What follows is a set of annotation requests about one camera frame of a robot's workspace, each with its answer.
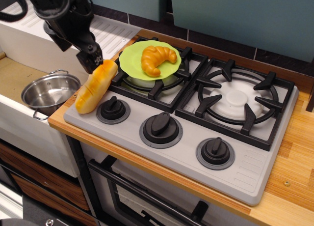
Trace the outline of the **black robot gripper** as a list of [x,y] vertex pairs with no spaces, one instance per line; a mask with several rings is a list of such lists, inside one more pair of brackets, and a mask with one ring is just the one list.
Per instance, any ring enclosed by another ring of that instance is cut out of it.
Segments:
[[102,50],[90,31],[93,17],[91,5],[73,4],[62,16],[46,20],[44,23],[44,31],[61,51],[64,52],[71,46],[81,51],[76,57],[88,74],[93,73],[95,64],[103,63]]

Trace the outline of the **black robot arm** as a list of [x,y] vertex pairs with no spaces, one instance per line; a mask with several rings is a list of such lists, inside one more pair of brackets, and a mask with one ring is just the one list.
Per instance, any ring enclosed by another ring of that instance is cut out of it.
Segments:
[[74,46],[76,57],[88,74],[103,63],[103,53],[90,31],[94,18],[92,0],[30,0],[44,31],[62,50]]

